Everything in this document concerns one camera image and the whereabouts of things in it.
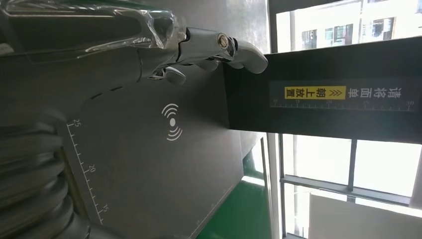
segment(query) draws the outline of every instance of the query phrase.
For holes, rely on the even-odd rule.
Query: window frame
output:
[[[288,239],[301,239],[298,235],[293,235],[286,232],[286,213],[285,213],[285,184],[292,184],[296,186],[303,186],[315,189],[326,189],[328,191],[336,192],[339,194],[347,195],[347,201],[355,203],[356,197],[375,200],[383,203],[389,203],[394,205],[400,205],[408,207],[411,203],[411,198],[396,195],[392,193],[380,192],[372,189],[359,188],[353,186],[355,176],[355,163],[356,163],[356,149],[357,139],[352,139],[350,148],[350,163],[348,172],[348,183],[342,185],[338,183],[326,182],[316,179],[310,179],[305,177],[299,177],[294,175],[286,175],[284,173],[284,156],[283,156],[283,134],[278,134],[279,142],[279,158],[280,158],[280,208],[281,208],[281,228],[282,238]]]

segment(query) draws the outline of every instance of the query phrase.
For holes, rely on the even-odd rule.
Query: gray metal plate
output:
[[[191,69],[182,87],[143,81],[92,100],[69,123],[65,150],[93,222],[130,238],[191,236],[239,182],[240,137],[224,128],[222,72]],[[169,103],[183,129],[175,141],[161,114]]]

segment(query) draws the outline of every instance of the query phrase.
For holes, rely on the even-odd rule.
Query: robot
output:
[[[57,125],[109,91],[181,85],[175,66],[219,62],[268,64],[250,43],[131,0],[0,0],[0,238],[121,238],[74,212]]]

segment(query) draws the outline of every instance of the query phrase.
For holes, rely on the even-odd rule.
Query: printed number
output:
[[[95,172],[95,164],[94,165],[92,165],[92,166],[90,166],[90,171],[93,173],[93,172]]]
[[[75,124],[75,127],[81,126],[81,122],[79,122],[79,119],[74,119],[73,123]]]

